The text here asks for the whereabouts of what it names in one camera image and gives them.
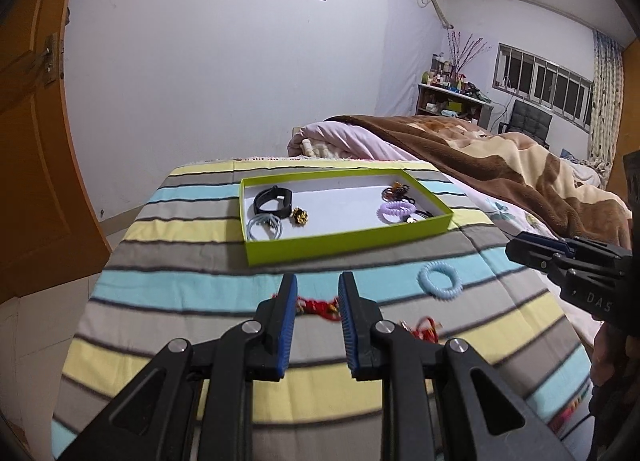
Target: light blue stripe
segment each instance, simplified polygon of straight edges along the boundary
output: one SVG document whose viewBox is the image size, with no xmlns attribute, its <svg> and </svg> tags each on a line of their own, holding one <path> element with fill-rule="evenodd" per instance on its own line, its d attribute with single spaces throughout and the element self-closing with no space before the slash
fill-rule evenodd
<svg viewBox="0 0 640 461">
<path fill-rule="evenodd" d="M 75 438 L 76 435 L 73 432 L 53 419 L 51 421 L 51 453 L 54 459 L 58 459 Z"/>
<path fill-rule="evenodd" d="M 377 301 L 411 297 L 422 293 L 417 282 L 418 272 L 429 261 L 379 266 L 354 271 L 363 297 Z M 480 253 L 446 259 L 459 272 L 464 285 L 495 278 L 496 273 L 508 273 L 521 268 L 506 260 L 504 247 Z M 331 300 L 337 294 L 339 271 L 298 274 L 300 297 Z M 439 287 L 450 285 L 440 273 L 431 280 Z M 119 271 L 105 270 L 95 286 L 92 297 L 127 305 L 173 311 L 221 311 L 250 313 L 261 300 L 277 292 L 281 275 L 208 275 L 181 271 Z"/>
<path fill-rule="evenodd" d="M 196 199 L 223 199 L 238 197 L 240 184 L 231 185 L 185 185 L 171 186 L 156 190 L 149 203 L 154 201 L 174 201 L 177 199 L 192 201 Z"/>
<path fill-rule="evenodd" d="M 527 405 L 548 423 L 577 393 L 590 369 L 591 362 L 587 352 L 579 346 L 564 364 L 527 398 Z"/>
<path fill-rule="evenodd" d="M 464 194 L 453 183 L 444 183 L 443 181 L 420 181 L 422 185 L 427 187 L 434 194 L 453 193 Z M 229 185 L 184 185 L 164 187 L 156 190 L 151 196 L 149 202 L 156 201 L 174 201 L 177 199 L 196 200 L 196 199 L 223 199 L 225 197 L 237 197 L 240 194 L 240 184 L 232 183 Z"/>
</svg>

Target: chair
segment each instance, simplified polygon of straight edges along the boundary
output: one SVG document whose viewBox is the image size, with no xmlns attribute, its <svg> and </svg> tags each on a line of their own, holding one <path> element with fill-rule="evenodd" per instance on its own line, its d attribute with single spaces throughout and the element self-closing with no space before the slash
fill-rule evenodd
<svg viewBox="0 0 640 461">
<path fill-rule="evenodd" d="M 508 123 L 501 122 L 498 124 L 498 134 L 510 131 L 526 134 L 545 149 L 548 149 L 549 144 L 546 142 L 546 135 L 549 132 L 551 118 L 553 118 L 553 115 L 544 112 L 542 109 L 538 109 L 521 100 L 516 100 Z"/>
</svg>

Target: tile floor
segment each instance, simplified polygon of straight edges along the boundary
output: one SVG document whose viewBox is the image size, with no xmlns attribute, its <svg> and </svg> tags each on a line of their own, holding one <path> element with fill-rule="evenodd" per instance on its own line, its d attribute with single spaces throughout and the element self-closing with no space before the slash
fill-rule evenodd
<svg viewBox="0 0 640 461">
<path fill-rule="evenodd" d="M 124 237 L 107 237 L 113 249 Z M 51 416 L 71 337 L 98 275 L 0 305 L 0 409 L 21 427 L 36 461 L 50 461 Z"/>
</svg>

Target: window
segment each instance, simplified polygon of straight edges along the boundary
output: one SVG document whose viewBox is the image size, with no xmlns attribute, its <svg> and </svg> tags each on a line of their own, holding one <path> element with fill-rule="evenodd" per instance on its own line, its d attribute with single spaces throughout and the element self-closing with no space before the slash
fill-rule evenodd
<svg viewBox="0 0 640 461">
<path fill-rule="evenodd" d="M 589 130 L 593 84 L 558 64 L 501 44 L 494 88 L 545 106 Z"/>
</svg>

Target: brown blanket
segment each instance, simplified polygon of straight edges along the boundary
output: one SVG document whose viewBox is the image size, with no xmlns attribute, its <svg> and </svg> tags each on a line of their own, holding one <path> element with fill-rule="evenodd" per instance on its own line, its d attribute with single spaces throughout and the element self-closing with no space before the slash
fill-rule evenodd
<svg viewBox="0 0 640 461">
<path fill-rule="evenodd" d="M 524 208 L 561 237 L 581 235 L 630 248 L 631 214 L 620 198 L 576 185 L 568 165 L 524 134 L 493 136 L 444 117 L 329 119 L 363 127 L 476 190 Z"/>
</svg>

